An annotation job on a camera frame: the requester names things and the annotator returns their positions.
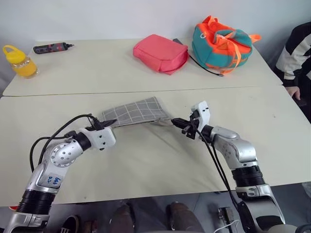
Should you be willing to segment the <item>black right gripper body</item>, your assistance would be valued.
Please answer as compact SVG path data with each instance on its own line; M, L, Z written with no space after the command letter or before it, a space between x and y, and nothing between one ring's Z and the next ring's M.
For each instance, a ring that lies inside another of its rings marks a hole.
M195 139L197 133L197 126L195 120L199 117L198 112L194 112L190 115L189 120L184 120L185 127L182 129L182 134L190 139Z

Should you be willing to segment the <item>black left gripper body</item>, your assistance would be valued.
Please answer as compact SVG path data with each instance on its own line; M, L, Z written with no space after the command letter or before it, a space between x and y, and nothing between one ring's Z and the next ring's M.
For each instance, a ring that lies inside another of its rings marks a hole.
M89 116L88 120L91 124L91 126L89 126L87 129L89 131L100 131L102 129L104 129L104 126L102 125L102 123L94 116Z

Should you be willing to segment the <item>person's bare hand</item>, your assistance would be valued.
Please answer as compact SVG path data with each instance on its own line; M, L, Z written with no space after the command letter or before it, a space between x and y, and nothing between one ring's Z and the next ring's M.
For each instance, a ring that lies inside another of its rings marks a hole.
M298 86L290 86L290 87L285 87L287 90L288 94L292 97L295 98L296 100L301 100L300 98L300 89Z

